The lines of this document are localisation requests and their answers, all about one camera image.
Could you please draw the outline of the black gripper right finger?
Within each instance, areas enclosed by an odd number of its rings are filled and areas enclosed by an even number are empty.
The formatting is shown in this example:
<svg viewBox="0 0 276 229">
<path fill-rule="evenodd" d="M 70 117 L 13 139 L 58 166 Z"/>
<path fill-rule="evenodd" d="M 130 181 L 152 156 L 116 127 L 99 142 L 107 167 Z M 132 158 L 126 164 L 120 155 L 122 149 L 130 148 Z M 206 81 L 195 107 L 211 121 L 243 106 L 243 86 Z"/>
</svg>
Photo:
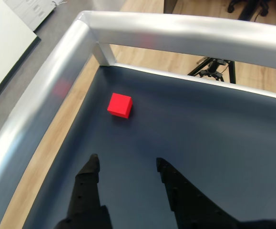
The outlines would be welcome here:
<svg viewBox="0 0 276 229">
<path fill-rule="evenodd" d="M 165 159 L 158 157 L 156 167 L 179 229 L 276 229 L 276 220 L 242 222 L 235 219 Z"/>
</svg>

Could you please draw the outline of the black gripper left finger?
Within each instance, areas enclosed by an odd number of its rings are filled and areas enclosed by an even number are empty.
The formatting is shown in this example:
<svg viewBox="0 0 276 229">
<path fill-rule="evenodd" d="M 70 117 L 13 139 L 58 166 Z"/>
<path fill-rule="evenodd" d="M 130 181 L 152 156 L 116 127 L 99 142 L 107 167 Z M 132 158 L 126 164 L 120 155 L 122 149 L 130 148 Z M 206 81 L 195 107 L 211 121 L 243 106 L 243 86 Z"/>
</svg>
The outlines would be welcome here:
<svg viewBox="0 0 276 229">
<path fill-rule="evenodd" d="M 98 182 L 100 161 L 92 154 L 75 176 L 67 216 L 56 229 L 111 229 L 112 223 L 106 206 L 100 204 Z"/>
</svg>

